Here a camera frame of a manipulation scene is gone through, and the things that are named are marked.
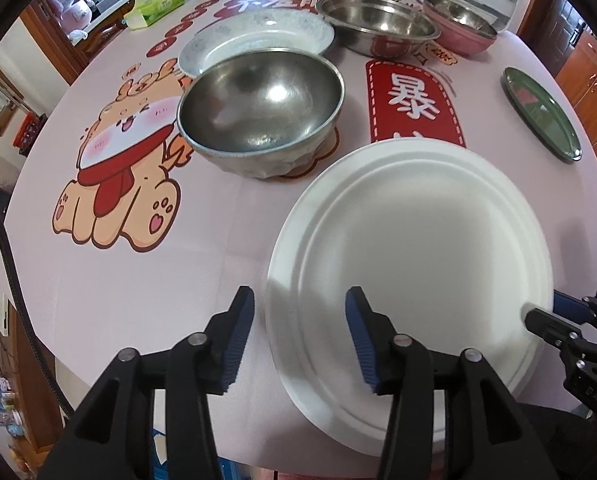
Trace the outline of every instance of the screw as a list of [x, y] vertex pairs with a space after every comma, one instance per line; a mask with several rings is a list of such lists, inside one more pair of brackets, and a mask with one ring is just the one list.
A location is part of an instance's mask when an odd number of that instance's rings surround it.
[[413, 343], [413, 339], [409, 337], [407, 334], [396, 334], [393, 337], [393, 343], [396, 346], [408, 347]]
[[208, 337], [205, 335], [204, 332], [194, 332], [187, 338], [187, 342], [192, 346], [201, 346], [205, 344], [205, 341], [208, 340]]
[[468, 348], [465, 350], [465, 359], [471, 361], [472, 363], [477, 363], [483, 358], [483, 354], [481, 354], [476, 348]]
[[117, 355], [119, 361], [126, 363], [136, 357], [136, 354], [138, 352], [134, 348], [123, 348]]

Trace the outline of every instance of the plate rim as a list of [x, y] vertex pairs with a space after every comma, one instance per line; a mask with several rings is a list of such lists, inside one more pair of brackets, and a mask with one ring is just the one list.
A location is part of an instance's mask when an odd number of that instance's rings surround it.
[[[560, 113], [563, 115], [563, 117], [565, 117], [565, 120], [569, 124], [571, 131], [574, 133], [574, 136], [572, 138], [571, 135], [569, 135], [569, 134], [567, 134], [567, 132], [565, 132], [565, 134], [569, 140], [569, 146], [570, 146], [569, 152], [565, 153], [562, 149], [560, 149], [553, 142], [553, 140], [549, 136], [544, 136], [543, 134], [541, 134], [539, 132], [541, 130], [541, 128], [538, 126], [538, 124], [536, 124], [536, 121], [534, 121], [534, 119], [525, 112], [523, 105], [520, 103], [518, 98], [514, 95], [514, 92], [511, 90], [510, 76], [511, 76], [511, 73], [513, 73], [513, 72], [517, 72], [520, 75], [533, 81], [534, 84], [538, 88], [540, 88], [541, 91], [551, 99], [549, 107], [557, 108], [558, 110], [560, 110]], [[525, 124], [527, 124], [527, 126], [529, 126], [529, 128], [532, 130], [532, 132], [534, 133], [535, 136], [537, 136], [543, 143], [546, 143], [547, 146], [552, 150], [552, 152], [555, 155], [557, 155], [559, 158], [563, 158], [564, 160], [566, 160], [568, 162], [577, 162], [577, 161], [581, 160], [581, 158], [582, 158], [581, 140], [579, 139], [578, 134], [576, 133], [576, 129], [574, 128], [573, 124], [571, 124], [571, 121], [569, 120], [569, 117], [565, 113], [565, 110], [563, 110], [563, 107], [560, 106], [560, 104], [556, 101], [556, 99], [554, 99], [552, 97], [552, 95], [547, 90], [545, 90], [545, 88], [538, 81], [536, 81], [536, 79], [534, 79], [532, 76], [530, 76], [526, 72], [523, 72], [522, 70], [520, 70], [516, 67], [508, 66], [505, 68], [505, 70], [503, 70], [502, 82], [503, 82], [503, 88], [505, 89], [505, 94], [507, 95], [507, 98], [511, 101], [514, 108], [517, 110], [518, 114], [521, 116], [521, 118], [523, 119]]]
[[248, 10], [246, 12], [241, 12], [239, 14], [235, 14], [233, 16], [229, 16], [228, 18], [224, 18], [222, 20], [216, 20], [216, 22], [210, 23], [209, 25], [207, 25], [204, 28], [201, 28], [196, 34], [194, 34], [194, 36], [186, 43], [186, 45], [182, 48], [181, 53], [178, 55], [178, 66], [181, 69], [181, 72], [184, 73], [185, 75], [189, 76], [189, 77], [193, 77], [193, 78], [197, 78], [200, 77], [202, 75], [202, 72], [200, 71], [200, 63], [198, 62], [198, 56], [199, 54], [196, 55], [195, 59], [196, 59], [196, 63], [195, 63], [195, 70], [192, 70], [190, 67], [185, 67], [183, 66], [183, 64], [181, 63], [181, 58], [183, 56], [183, 54], [185, 53], [185, 50], [187, 50], [188, 48], [192, 48], [192, 45], [194, 44], [194, 42], [198, 39], [199, 36], [203, 36], [208, 34], [208, 31], [211, 31], [214, 27], [217, 27], [218, 25], [221, 25], [223, 23], [226, 22], [238, 22], [239, 20], [244, 19], [244, 17], [247, 16], [252, 16], [252, 15], [256, 15], [256, 14], [262, 14], [264, 12], [270, 12], [272, 14], [276, 14], [276, 13], [282, 13], [282, 12], [291, 12], [292, 14], [297, 16], [297, 12], [300, 12], [302, 16], [306, 16], [307, 14], [310, 15], [310, 18], [307, 18], [308, 20], [312, 20], [312, 19], [317, 19], [319, 20], [319, 22], [321, 22], [321, 24], [323, 25], [323, 29], [324, 30], [328, 30], [329, 31], [329, 41], [327, 42], [327, 45], [320, 49], [319, 51], [316, 50], [309, 50], [306, 51], [309, 54], [315, 54], [315, 55], [322, 55], [333, 43], [334, 41], [334, 36], [335, 36], [335, 32], [333, 27], [331, 26], [330, 23], [326, 22], [322, 16], [320, 16], [319, 14], [315, 14], [313, 12], [307, 12], [304, 10], [299, 10], [299, 9], [254, 9], [254, 10]]
[[[360, 164], [357, 164], [359, 168], [364, 166], [368, 166], [368, 161], [362, 161], [362, 157], [370, 150], [382, 150], [384, 152], [383, 155], [377, 156], [376, 158], [385, 158], [386, 156], [393, 155], [396, 150], [401, 150], [402, 153], [408, 153], [411, 151], [417, 151], [417, 145], [423, 146], [423, 144], [427, 144], [429, 149], [432, 152], [438, 152], [440, 150], [443, 152], [449, 151], [454, 152], [458, 158], [462, 158], [466, 156], [467, 158], [471, 158], [471, 162], [473, 164], [480, 166], [481, 168], [485, 168], [489, 174], [496, 177], [496, 181], [498, 183], [504, 184], [504, 187], [507, 188], [507, 200], [511, 200], [512, 203], [518, 202], [521, 205], [521, 209], [518, 209], [519, 213], [523, 214], [524, 221], [528, 222], [528, 226], [532, 227], [532, 231], [534, 235], [537, 235], [537, 241], [539, 243], [539, 248], [536, 251], [536, 261], [539, 262], [540, 267], [543, 269], [544, 273], [544, 288], [545, 290], [539, 290], [539, 295], [542, 298], [542, 305], [541, 308], [546, 310], [552, 310], [552, 298], [553, 298], [553, 269], [551, 264], [551, 258], [549, 254], [549, 248], [547, 247], [547, 240], [545, 238], [545, 234], [543, 233], [542, 227], [534, 213], [533, 209], [531, 208], [529, 202], [518, 189], [517, 186], [504, 174], [501, 170], [496, 168], [486, 159], [484, 159], [481, 155], [478, 155], [475, 152], [471, 152], [466, 148], [462, 148], [460, 146], [455, 146], [450, 142], [445, 142], [443, 140], [438, 139], [420, 139], [417, 137], [414, 138], [402, 138], [402, 139], [387, 139], [382, 140], [380, 142], [372, 143], [365, 145], [358, 150], [355, 150], [347, 155], [343, 156], [341, 159], [336, 161], [332, 164], [329, 168], [323, 171], [303, 192], [303, 194], [299, 197], [296, 204], [290, 211], [286, 221], [283, 224], [283, 227], [278, 235], [277, 241], [274, 245], [274, 252], [272, 253], [272, 258], [270, 260], [270, 266], [268, 267], [268, 275], [266, 280], [266, 291], [265, 291], [265, 324], [266, 324], [266, 331], [268, 334], [268, 340], [270, 342], [270, 349], [272, 350], [272, 359], [274, 360], [274, 365], [277, 369], [279, 378], [294, 402], [294, 405], [303, 413], [303, 415], [310, 420], [317, 428], [324, 431], [330, 437], [335, 439], [336, 441], [340, 442], [341, 444], [351, 447], [358, 452], [362, 452], [365, 454], [380, 455], [382, 445], [383, 445], [383, 437], [372, 437], [367, 434], [362, 434], [360, 431], [355, 430], [355, 428], [351, 427], [348, 421], [344, 421], [339, 419], [335, 416], [335, 412], [332, 411], [331, 406], [329, 403], [319, 395], [317, 389], [313, 386], [313, 384], [309, 381], [309, 374], [311, 370], [305, 370], [301, 363], [299, 357], [297, 357], [297, 352], [303, 351], [301, 348], [297, 348], [296, 341], [294, 340], [294, 332], [291, 329], [291, 317], [292, 311], [295, 311], [295, 305], [289, 304], [285, 309], [282, 309], [288, 314], [283, 313], [282, 315], [279, 314], [281, 309], [277, 309], [272, 307], [273, 299], [275, 296], [274, 286], [272, 285], [272, 280], [275, 279], [274, 273], [275, 269], [279, 266], [286, 267], [286, 273], [290, 274], [293, 272], [291, 269], [296, 268], [297, 266], [300, 267], [302, 263], [301, 258], [297, 258], [296, 260], [291, 261], [291, 263], [283, 264], [282, 261], [284, 260], [287, 262], [286, 252], [283, 255], [280, 254], [280, 250], [278, 249], [284, 243], [284, 238], [288, 237], [288, 231], [293, 228], [290, 224], [294, 221], [294, 217], [297, 216], [300, 208], [303, 207], [303, 204], [306, 201], [312, 200], [317, 206], [322, 206], [321, 201], [313, 200], [312, 196], [310, 196], [310, 191], [313, 192], [313, 189], [317, 186], [322, 186], [323, 180], [329, 178], [329, 175], [334, 173], [334, 176], [331, 179], [331, 183], [329, 183], [327, 191], [325, 193], [325, 197], [329, 196], [329, 193], [332, 192], [337, 188], [337, 186], [344, 182], [345, 180], [349, 180], [355, 171], [358, 168], [354, 169], [353, 171], [345, 171], [340, 170], [341, 166], [344, 167], [347, 164], [350, 164], [350, 160], [354, 158], [358, 158]], [[291, 340], [291, 349], [284, 350], [282, 349], [283, 346], [287, 345], [286, 341]], [[522, 387], [527, 383], [531, 376], [531, 372], [536, 365], [537, 358], [540, 355], [540, 349], [542, 346], [540, 345], [540, 340], [536, 337], [529, 338], [529, 343], [527, 345], [527, 351], [525, 352], [524, 357], [521, 359], [520, 364], [518, 365], [517, 371], [514, 373], [512, 381], [509, 385], [510, 389], [513, 392], [519, 392]], [[444, 435], [444, 428], [441, 430], [437, 430], [434, 433], [434, 441], [435, 441], [435, 450], [441, 450], [443, 446], [443, 435]]]

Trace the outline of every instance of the cable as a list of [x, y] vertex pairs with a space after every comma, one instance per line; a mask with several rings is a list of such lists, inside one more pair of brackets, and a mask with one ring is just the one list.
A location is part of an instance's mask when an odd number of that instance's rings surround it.
[[34, 327], [32, 326], [32, 320], [30, 320], [30, 314], [27, 312], [27, 307], [25, 307], [25, 301], [22, 296], [21, 290], [21, 283], [18, 279], [18, 274], [16, 274], [16, 266], [14, 265], [14, 255], [12, 254], [12, 248], [10, 247], [10, 241], [7, 238], [7, 232], [5, 231], [5, 225], [3, 224], [3, 219], [0, 215], [0, 250], [1, 256], [3, 258], [3, 265], [5, 266], [5, 273], [7, 275], [7, 281], [10, 285], [10, 290], [12, 291], [12, 299], [14, 300], [14, 306], [16, 307], [16, 311], [18, 312], [19, 316], [21, 316], [21, 323], [25, 335], [30, 342], [30, 346], [32, 347], [32, 353], [38, 362], [38, 366], [40, 366], [40, 370], [45, 376], [52, 393], [56, 397], [58, 404], [60, 405], [63, 412], [69, 418], [74, 414], [74, 409], [72, 408], [71, 404], [67, 400], [67, 397], [58, 386], [56, 382], [56, 378], [52, 374], [50, 367], [48, 366], [48, 362], [43, 355], [40, 345], [38, 344], [38, 339], [36, 334], [34, 333]]

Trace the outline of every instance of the metal bowl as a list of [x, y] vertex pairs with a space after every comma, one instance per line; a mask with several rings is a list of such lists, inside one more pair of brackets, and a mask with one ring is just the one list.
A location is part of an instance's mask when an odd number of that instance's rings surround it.
[[440, 36], [424, 12], [393, 0], [320, 0], [316, 10], [347, 48], [364, 56], [401, 57]]
[[225, 171], [286, 174], [313, 159], [333, 131], [345, 86], [320, 56], [267, 48], [223, 60], [194, 81], [179, 104], [179, 131]]
[[457, 54], [483, 52], [498, 37], [484, 18], [452, 0], [425, 0], [423, 10], [440, 27], [437, 43]]

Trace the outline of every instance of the green tissue package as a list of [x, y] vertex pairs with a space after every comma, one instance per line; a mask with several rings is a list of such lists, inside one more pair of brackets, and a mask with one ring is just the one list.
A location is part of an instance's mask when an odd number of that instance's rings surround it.
[[136, 0], [134, 8], [123, 18], [132, 30], [146, 28], [184, 3], [185, 0]]

